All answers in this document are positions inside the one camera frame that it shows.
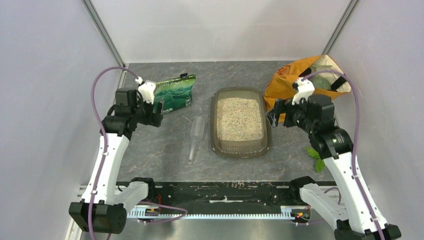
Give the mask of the green cat litter bag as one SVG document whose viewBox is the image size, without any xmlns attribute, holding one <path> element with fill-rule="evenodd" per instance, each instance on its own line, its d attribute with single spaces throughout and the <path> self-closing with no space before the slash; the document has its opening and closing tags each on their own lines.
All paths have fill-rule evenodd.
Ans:
<svg viewBox="0 0 424 240">
<path fill-rule="evenodd" d="M 154 104 L 163 102 L 162 115 L 191 105 L 193 100 L 192 89 L 196 79 L 195 74 L 189 74 L 186 79 L 177 77 L 156 83 Z"/>
</svg>

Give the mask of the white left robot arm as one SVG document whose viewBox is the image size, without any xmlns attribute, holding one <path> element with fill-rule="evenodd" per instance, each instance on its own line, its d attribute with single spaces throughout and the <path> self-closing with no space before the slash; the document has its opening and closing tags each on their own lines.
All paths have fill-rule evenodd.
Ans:
<svg viewBox="0 0 424 240">
<path fill-rule="evenodd" d="M 157 198 L 151 177 L 134 177 L 115 193 L 119 169 L 133 132 L 139 124 L 159 127 L 162 104 L 154 105 L 155 89 L 119 88 L 115 104 L 100 121 L 100 143 L 88 186 L 68 212 L 82 231 L 90 234 L 120 234 L 128 213 L 139 203 L 152 204 Z"/>
</svg>

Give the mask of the black bag clip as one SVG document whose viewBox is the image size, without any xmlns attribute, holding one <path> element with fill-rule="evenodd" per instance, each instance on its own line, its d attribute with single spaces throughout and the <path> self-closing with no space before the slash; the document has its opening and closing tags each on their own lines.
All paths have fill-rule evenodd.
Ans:
<svg viewBox="0 0 424 240">
<path fill-rule="evenodd" d="M 188 73 L 182 73 L 182 74 L 180 74 L 180 79 L 182 79 L 182 80 L 184 80 L 184 79 L 187 79 L 188 78 L 188 76 L 189 76 L 189 74 Z"/>
</svg>

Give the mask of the clear plastic scoop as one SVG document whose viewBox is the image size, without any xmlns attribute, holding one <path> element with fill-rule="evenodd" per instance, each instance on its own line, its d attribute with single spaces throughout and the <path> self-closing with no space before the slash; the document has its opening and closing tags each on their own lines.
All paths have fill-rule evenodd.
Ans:
<svg viewBox="0 0 424 240">
<path fill-rule="evenodd" d="M 206 120 L 204 116 L 198 116 L 192 122 L 189 134 L 191 139 L 190 152 L 188 157 L 189 164 L 192 164 L 195 161 L 198 143 L 204 136 L 205 123 Z"/>
</svg>

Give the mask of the brown translucent litter box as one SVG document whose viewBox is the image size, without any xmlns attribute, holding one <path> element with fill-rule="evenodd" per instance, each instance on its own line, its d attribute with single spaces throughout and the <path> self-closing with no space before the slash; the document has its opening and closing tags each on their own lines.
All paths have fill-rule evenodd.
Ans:
<svg viewBox="0 0 424 240">
<path fill-rule="evenodd" d="M 271 146 L 271 126 L 263 95 L 256 88 L 226 87 L 211 99 L 210 143 L 226 158 L 255 158 Z"/>
</svg>

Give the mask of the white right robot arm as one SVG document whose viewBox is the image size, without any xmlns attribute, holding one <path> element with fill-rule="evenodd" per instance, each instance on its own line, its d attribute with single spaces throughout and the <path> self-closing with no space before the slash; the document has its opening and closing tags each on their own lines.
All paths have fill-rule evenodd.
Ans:
<svg viewBox="0 0 424 240">
<path fill-rule="evenodd" d="M 284 114 L 283 126 L 296 126 L 308 134 L 311 147 L 332 174 L 344 206 L 331 200 L 308 176 L 291 180 L 289 200 L 296 205 L 304 202 L 315 209 L 331 226 L 337 240 L 397 240 L 401 231 L 387 222 L 361 182 L 355 143 L 335 124 L 334 111 L 329 96 L 314 94 L 300 101 L 277 99 L 267 113 L 273 125 Z"/>
</svg>

